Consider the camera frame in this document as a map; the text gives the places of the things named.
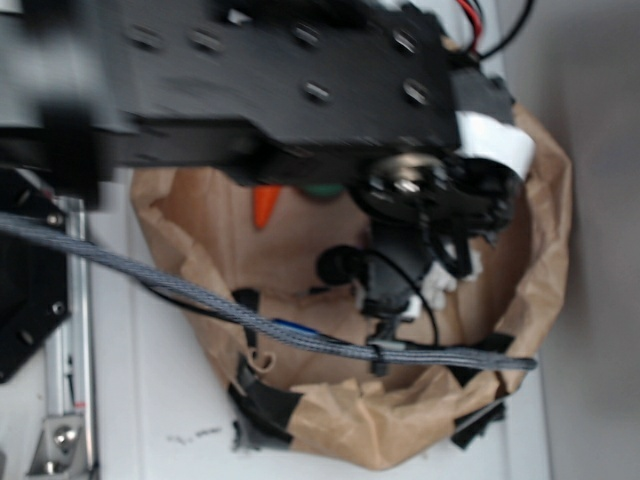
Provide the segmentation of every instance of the red wire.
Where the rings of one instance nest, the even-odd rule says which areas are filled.
[[[464,12],[467,14],[467,17],[471,21],[471,25],[473,26],[473,42],[471,43],[471,49],[475,52],[478,45],[478,40],[480,40],[480,35],[482,35],[482,22],[480,21],[478,12],[476,12],[475,9],[466,2],[466,0],[456,1],[463,8]]]

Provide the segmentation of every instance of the orange object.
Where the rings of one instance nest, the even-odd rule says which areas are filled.
[[[265,185],[253,189],[253,223],[256,228],[264,228],[269,223],[273,207],[276,206],[282,187]]]

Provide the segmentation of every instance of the gray wall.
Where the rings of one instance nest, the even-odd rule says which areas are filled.
[[[502,25],[520,1],[499,1]],[[566,307],[542,351],[555,480],[640,478],[640,3],[540,0],[506,56],[575,162]]]

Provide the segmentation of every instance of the black metal plate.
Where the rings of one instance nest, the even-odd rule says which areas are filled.
[[[41,220],[62,212],[12,170],[0,169],[0,209]],[[56,228],[64,229],[64,221]],[[67,317],[67,260],[0,236],[0,383],[9,380]]]
[[[216,121],[247,119],[270,138],[290,144],[420,144],[455,147],[458,142],[453,95],[437,20],[420,13],[379,11],[378,28],[339,29],[312,25],[319,41],[301,46],[282,25],[207,21],[205,2],[157,0],[123,2],[125,31],[138,109],[143,118]],[[157,36],[145,48],[127,36],[144,28]],[[220,51],[198,49],[190,40],[203,28]],[[415,54],[403,54],[394,29],[415,39]],[[415,79],[429,104],[412,105],[403,82]],[[310,101],[302,90],[312,81],[331,94]]]

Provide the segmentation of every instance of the white tape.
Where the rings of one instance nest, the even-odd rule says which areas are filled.
[[[501,163],[524,180],[535,154],[533,139],[518,127],[476,112],[456,112],[462,146],[458,155]]]

